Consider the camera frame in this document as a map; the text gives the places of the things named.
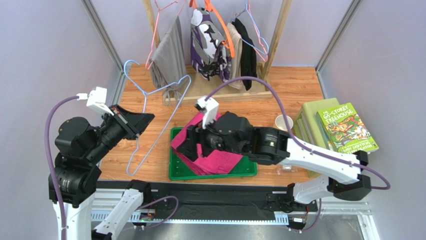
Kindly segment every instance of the black cloth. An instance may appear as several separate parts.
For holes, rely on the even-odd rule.
[[[246,27],[244,24],[237,18],[232,22],[232,25],[235,26],[235,29],[241,35],[241,38],[247,41],[247,43],[253,45],[253,41],[250,39],[249,34],[247,33]],[[258,75],[256,73],[256,51],[255,49],[245,43],[242,42],[241,48],[241,77],[250,76],[257,78]],[[252,87],[252,81],[242,81],[245,86],[245,90],[249,90]]]

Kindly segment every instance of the wooden frame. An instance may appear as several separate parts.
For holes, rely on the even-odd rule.
[[[274,60],[275,53],[277,52],[278,43],[280,41],[284,25],[286,24],[291,4],[292,0],[282,0],[278,19],[276,21],[275,29],[272,35],[272,40],[269,44],[270,49],[268,53],[268,61],[257,63],[257,76],[268,84],[271,84],[268,77],[269,70]],[[151,0],[143,0],[143,5],[145,6],[146,16],[149,20],[149,26],[152,30],[152,33],[154,33],[156,19]],[[155,34],[154,40],[155,45],[158,46],[160,43],[160,36],[158,31]],[[214,90],[222,83],[222,81],[217,76],[212,77],[210,81],[206,81],[195,71],[191,65],[186,66],[186,73],[191,76],[192,84],[189,87],[186,96],[183,98],[182,104],[194,104],[197,99],[208,95],[212,90]],[[271,98],[272,93],[265,86],[257,82],[252,83],[252,88],[249,91],[246,91],[245,89],[238,90],[229,87],[229,89],[221,89],[214,95],[214,99],[220,102],[243,102],[253,100],[267,100]]]

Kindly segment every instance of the purple camouflage fabric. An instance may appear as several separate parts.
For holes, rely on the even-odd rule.
[[[200,7],[194,9],[191,17],[191,64],[205,79],[219,75],[226,82],[231,76],[231,56],[222,44],[224,40],[212,23],[210,12]]]

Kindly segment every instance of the stack of books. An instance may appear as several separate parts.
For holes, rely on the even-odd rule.
[[[307,143],[330,150],[331,143],[328,143],[328,140],[325,138],[326,135],[322,133],[323,128],[317,121],[317,113],[320,110],[336,107],[339,105],[339,101],[336,98],[303,103],[299,114],[294,121],[293,129],[296,137]],[[320,174],[308,170],[307,175],[310,178],[316,178]]]
[[[316,121],[327,148],[343,154],[379,149],[351,103],[319,110]]]

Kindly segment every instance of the blue clothes hanger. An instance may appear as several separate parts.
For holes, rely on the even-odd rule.
[[[185,75],[185,76],[183,76],[181,79],[179,79],[179,81],[178,82],[172,82],[172,83],[170,83],[169,85],[167,85],[167,86],[163,86],[163,87],[161,87],[161,88],[158,88],[157,90],[154,90],[154,91],[152,91],[152,92],[146,92],[146,91],[144,91],[139,85],[137,85],[136,84],[136,82],[135,81],[133,81],[130,77],[129,77],[129,75],[127,74],[127,72],[126,72],[126,66],[127,66],[127,64],[129,63],[129,62],[132,62],[132,63],[135,63],[135,64],[137,64],[137,65],[140,65],[137,61],[135,61],[135,60],[127,60],[125,63],[124,63],[124,66],[123,66],[123,72],[124,72],[124,75],[126,76],[126,78],[128,78],[129,80],[130,80],[130,82],[132,82],[133,84],[134,84],[134,86],[137,88],[137,89],[139,89],[139,91],[141,91],[142,92],[142,94],[143,94],[143,96],[144,96],[144,98],[145,98],[145,101],[144,101],[144,104],[143,104],[143,113],[145,113],[145,108],[146,108],[146,106],[147,106],[147,97],[149,96],[149,95],[151,95],[151,94],[154,94],[154,93],[157,93],[157,92],[159,92],[159,91],[161,91],[161,90],[164,90],[164,89],[166,89],[167,87],[170,87],[170,86],[172,86],[172,85],[179,85],[179,84],[181,84],[181,82],[185,79],[185,78],[188,78],[188,80],[189,80],[189,83],[188,83],[188,86],[186,86],[186,89],[185,89],[185,91],[183,92],[183,95],[181,96],[181,98],[180,98],[180,100],[179,100],[179,102],[177,103],[177,105],[176,105],[176,108],[174,109],[174,111],[173,111],[173,113],[171,114],[171,116],[170,116],[170,118],[168,119],[168,121],[167,121],[167,123],[165,124],[165,126],[164,126],[164,128],[162,129],[162,131],[160,132],[160,134],[158,135],[158,137],[157,137],[157,139],[155,140],[155,142],[154,142],[154,144],[151,146],[151,148],[149,149],[149,151],[146,153],[146,155],[145,155],[145,157],[142,159],[142,161],[139,163],[139,165],[137,166],[137,168],[134,170],[134,172],[133,173],[129,173],[129,167],[130,167],[130,164],[132,163],[132,160],[133,160],[133,157],[134,157],[134,155],[136,154],[136,152],[139,150],[139,138],[141,138],[141,137],[138,137],[137,138],[137,140],[136,140],[136,149],[134,150],[134,152],[131,154],[131,157],[130,157],[130,160],[128,161],[128,164],[127,164],[127,168],[126,168],[126,173],[129,175],[129,176],[133,176],[133,175],[135,175],[136,174],[136,172],[139,170],[139,168],[142,166],[142,164],[145,162],[145,159],[148,157],[148,155],[151,153],[151,151],[154,149],[154,146],[157,144],[157,142],[159,141],[159,139],[160,139],[160,137],[163,135],[163,133],[164,133],[164,131],[166,130],[166,128],[167,128],[167,126],[169,125],[169,123],[170,123],[170,121],[172,120],[172,118],[173,118],[173,116],[175,115],[175,113],[176,113],[176,111],[178,110],[178,107],[179,107],[179,105],[181,105],[181,102],[182,102],[182,99],[184,99],[184,97],[185,97],[185,95],[187,94],[187,91],[188,91],[188,89],[189,89],[189,87],[190,87],[190,85],[191,85],[191,77],[189,76],[189,75]]]
[[[243,42],[245,42],[246,44],[248,44],[249,46],[253,47],[254,49],[256,49],[259,53],[267,56],[269,53],[269,44],[267,43],[267,41],[265,40],[265,38],[263,38],[261,36],[261,31],[258,28],[258,25],[256,25],[255,19],[253,18],[252,14],[249,11],[249,0],[245,0],[245,9],[243,11],[241,11],[240,13],[238,13],[236,15],[236,17],[232,20],[232,22],[235,22],[235,19],[237,19],[239,16],[241,16],[241,14],[247,12],[248,15],[250,16],[251,20],[253,21],[254,27],[256,28],[257,32],[259,33],[259,38],[265,43],[266,45],[266,52],[264,52],[263,50],[260,50],[259,48],[253,46],[252,44],[248,43],[246,40],[241,39]]]

